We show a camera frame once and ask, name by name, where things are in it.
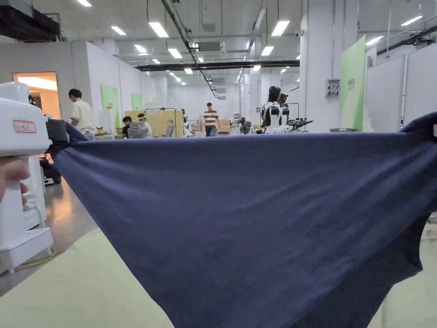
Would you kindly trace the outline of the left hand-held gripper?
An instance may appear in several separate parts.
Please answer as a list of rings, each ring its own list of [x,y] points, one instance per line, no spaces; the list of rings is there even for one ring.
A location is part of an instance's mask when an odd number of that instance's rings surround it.
[[[25,166],[31,156],[55,155],[70,146],[65,123],[48,119],[28,101],[29,88],[19,82],[0,85],[0,156],[16,157]],[[7,178],[0,205],[1,239],[25,239],[21,181]]]

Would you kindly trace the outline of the person's left hand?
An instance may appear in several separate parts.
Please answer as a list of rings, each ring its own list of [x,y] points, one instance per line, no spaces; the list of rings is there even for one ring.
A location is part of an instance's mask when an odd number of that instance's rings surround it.
[[[25,205],[27,198],[25,194],[28,192],[28,187],[22,183],[30,177],[28,169],[23,161],[18,157],[3,157],[0,158],[0,201],[2,201],[6,192],[7,182],[19,182],[21,188],[22,204]]]

